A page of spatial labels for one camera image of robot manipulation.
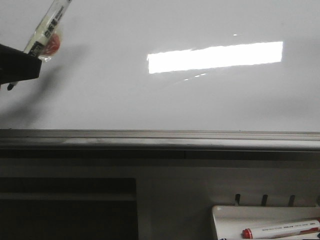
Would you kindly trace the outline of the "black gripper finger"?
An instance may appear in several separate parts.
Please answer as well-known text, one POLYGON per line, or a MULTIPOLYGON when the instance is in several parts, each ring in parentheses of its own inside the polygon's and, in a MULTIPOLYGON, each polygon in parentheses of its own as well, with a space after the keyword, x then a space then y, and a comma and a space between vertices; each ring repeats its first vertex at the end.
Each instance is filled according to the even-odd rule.
POLYGON ((17 49, 0 45, 0 84, 37 79, 42 61, 17 49))

